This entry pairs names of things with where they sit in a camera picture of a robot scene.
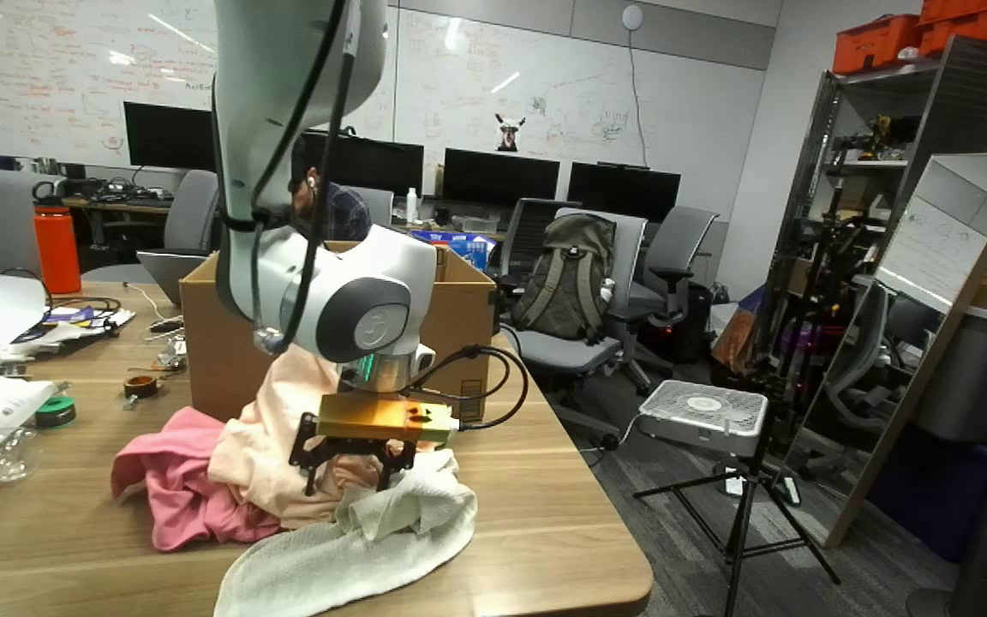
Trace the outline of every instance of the backpack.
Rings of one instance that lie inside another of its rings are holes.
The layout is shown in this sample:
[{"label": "backpack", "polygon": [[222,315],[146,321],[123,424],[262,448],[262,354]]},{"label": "backpack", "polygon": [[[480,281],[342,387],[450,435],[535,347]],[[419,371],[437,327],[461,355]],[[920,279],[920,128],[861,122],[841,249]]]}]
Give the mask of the backpack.
[{"label": "backpack", "polygon": [[604,217],[551,218],[511,321],[562,338],[598,338],[612,239],[617,223]]}]

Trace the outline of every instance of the computer monitor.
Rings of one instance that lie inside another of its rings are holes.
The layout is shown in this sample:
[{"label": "computer monitor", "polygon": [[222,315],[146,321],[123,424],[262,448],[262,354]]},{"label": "computer monitor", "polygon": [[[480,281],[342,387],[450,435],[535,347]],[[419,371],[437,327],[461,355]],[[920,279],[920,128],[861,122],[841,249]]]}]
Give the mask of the computer monitor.
[{"label": "computer monitor", "polygon": [[130,163],[215,170],[211,112],[123,104],[123,122]]},{"label": "computer monitor", "polygon": [[[307,135],[311,160],[322,160],[324,135]],[[396,145],[396,141],[363,141],[363,138],[340,138],[327,152],[327,179],[340,185],[366,185],[395,193],[396,199],[408,187],[420,196],[420,167],[424,147],[420,145]]]},{"label": "computer monitor", "polygon": [[444,199],[503,204],[519,196],[556,199],[558,160],[485,155],[485,152],[444,152]]},{"label": "computer monitor", "polygon": [[630,163],[571,163],[567,199],[587,209],[643,217],[661,223],[673,204],[678,173],[630,167]]}]

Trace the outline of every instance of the cardboard box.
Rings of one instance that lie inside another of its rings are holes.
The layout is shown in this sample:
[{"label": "cardboard box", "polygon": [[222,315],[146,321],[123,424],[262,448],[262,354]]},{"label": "cardboard box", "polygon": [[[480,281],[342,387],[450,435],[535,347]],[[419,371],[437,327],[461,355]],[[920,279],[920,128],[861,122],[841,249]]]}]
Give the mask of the cardboard box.
[{"label": "cardboard box", "polygon": [[[182,279],[188,390],[199,411],[233,418],[247,400],[253,400],[270,360],[253,347],[253,327],[218,303],[215,266],[218,258],[211,255]],[[420,344],[442,360],[461,347],[485,347],[492,332],[492,281],[452,249],[435,249],[435,285]],[[483,393],[488,378],[485,367],[485,355],[452,362],[437,371],[429,387]],[[483,403],[461,403],[455,414],[477,420],[483,418]]]}]

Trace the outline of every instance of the shelving unit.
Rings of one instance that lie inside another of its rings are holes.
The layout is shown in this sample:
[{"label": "shelving unit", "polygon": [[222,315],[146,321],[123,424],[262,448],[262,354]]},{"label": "shelving unit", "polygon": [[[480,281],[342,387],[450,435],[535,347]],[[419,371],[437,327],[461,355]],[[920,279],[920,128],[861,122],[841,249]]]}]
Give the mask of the shelving unit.
[{"label": "shelving unit", "polygon": [[[914,138],[857,157],[875,117]],[[822,75],[792,179],[749,367],[781,418],[803,418],[870,275],[933,155],[987,152],[987,44],[957,36],[938,61]]]}]

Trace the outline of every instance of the floor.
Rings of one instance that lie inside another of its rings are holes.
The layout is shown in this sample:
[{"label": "floor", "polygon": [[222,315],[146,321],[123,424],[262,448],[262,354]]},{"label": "floor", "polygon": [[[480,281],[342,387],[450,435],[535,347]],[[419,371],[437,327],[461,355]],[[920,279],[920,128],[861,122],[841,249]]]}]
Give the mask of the floor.
[{"label": "floor", "polygon": [[[704,371],[692,367],[683,378],[704,380]],[[574,409],[607,424],[624,424],[637,400],[641,398],[624,378],[589,380],[574,393]],[[673,498],[630,498],[643,488],[702,476],[713,460],[654,443],[641,432],[607,456],[595,456],[593,432],[574,432],[574,443],[654,565],[646,617],[723,613],[726,573],[720,570],[723,563],[708,538]],[[723,498],[717,488],[692,489],[688,498],[723,536],[736,499]],[[789,525],[766,499],[757,499],[749,536],[753,541],[789,538]],[[942,563],[875,507],[861,514],[851,544],[829,552],[829,563],[841,587],[832,587],[819,563],[803,549],[747,557],[736,613],[904,617],[911,588],[950,588],[957,577],[957,565]]]}]

